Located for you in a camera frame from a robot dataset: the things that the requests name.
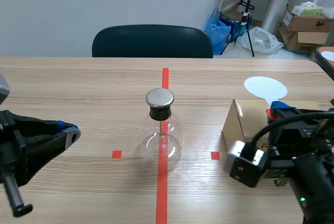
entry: red tape marker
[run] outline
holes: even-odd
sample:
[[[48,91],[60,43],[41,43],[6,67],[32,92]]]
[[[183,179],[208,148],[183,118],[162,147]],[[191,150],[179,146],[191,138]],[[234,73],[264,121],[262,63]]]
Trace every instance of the red tape marker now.
[[[219,160],[220,155],[219,152],[211,152],[211,160]]]
[[[162,87],[169,88],[169,69],[162,69]],[[156,224],[167,224],[168,220],[168,122],[162,122],[162,132],[166,138],[165,143],[159,139],[158,183]]]
[[[120,159],[122,157],[122,150],[114,150],[112,158],[113,159]]]

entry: chair backrest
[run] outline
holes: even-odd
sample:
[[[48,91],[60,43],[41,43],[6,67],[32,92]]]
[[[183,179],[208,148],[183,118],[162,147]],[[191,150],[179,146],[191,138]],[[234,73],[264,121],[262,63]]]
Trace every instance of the chair backrest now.
[[[167,25],[130,25],[100,31],[93,57],[213,58],[210,38],[201,30]]]

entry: white plastic bag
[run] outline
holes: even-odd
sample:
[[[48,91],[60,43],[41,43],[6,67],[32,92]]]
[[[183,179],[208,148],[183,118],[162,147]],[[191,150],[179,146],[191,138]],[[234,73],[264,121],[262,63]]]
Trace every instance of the white plastic bag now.
[[[279,42],[274,35],[260,27],[253,28],[249,31],[249,35],[252,41],[253,50],[256,52],[268,54],[276,53],[284,46],[284,44]],[[236,45],[251,50],[247,33],[237,39]]]

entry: glass flask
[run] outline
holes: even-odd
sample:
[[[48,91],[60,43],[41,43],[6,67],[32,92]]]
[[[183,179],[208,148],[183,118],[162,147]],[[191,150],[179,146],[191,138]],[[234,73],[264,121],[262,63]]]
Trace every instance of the glass flask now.
[[[183,126],[179,118],[172,114],[174,101],[172,91],[156,88],[148,92],[146,102],[150,113],[141,126],[141,148],[150,159],[177,161],[183,148]]]

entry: cardboard boxes stack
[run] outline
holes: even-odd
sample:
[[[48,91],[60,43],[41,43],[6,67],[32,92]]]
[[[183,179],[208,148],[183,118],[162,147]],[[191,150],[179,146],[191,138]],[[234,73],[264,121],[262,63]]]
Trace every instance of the cardboard boxes stack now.
[[[279,33],[286,50],[310,55],[315,48],[326,42],[333,25],[334,19],[323,15],[299,17],[287,8]]]

